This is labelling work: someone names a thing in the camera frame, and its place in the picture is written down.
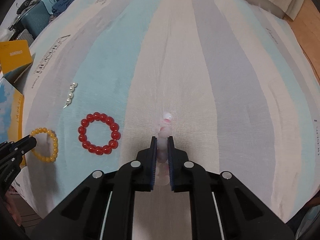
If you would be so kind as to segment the person's left hand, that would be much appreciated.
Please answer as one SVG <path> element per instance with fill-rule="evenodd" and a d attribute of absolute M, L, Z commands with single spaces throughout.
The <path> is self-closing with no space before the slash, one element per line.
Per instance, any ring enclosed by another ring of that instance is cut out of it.
<path fill-rule="evenodd" d="M 13 201 L 9 191 L 3 197 L 4 206 L 7 208 L 8 212 L 11 214 L 12 218 L 18 226 L 22 225 L 21 215 L 18 212 L 18 209 Z"/>

